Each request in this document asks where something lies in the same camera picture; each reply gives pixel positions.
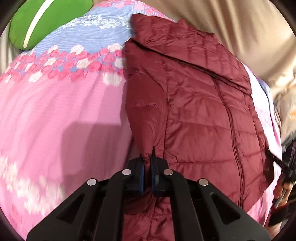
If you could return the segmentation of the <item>person's right hand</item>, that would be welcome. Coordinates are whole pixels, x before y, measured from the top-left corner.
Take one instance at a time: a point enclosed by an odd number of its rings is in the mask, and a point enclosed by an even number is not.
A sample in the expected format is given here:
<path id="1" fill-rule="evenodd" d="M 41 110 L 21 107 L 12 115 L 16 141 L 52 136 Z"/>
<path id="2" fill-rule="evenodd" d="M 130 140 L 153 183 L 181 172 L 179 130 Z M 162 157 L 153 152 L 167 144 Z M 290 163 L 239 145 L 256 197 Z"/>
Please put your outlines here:
<path id="1" fill-rule="evenodd" d="M 280 175 L 276 187 L 273 191 L 274 199 L 276 199 L 275 208 L 285 206 L 292 191 L 295 182 L 284 182 L 285 176 Z"/>

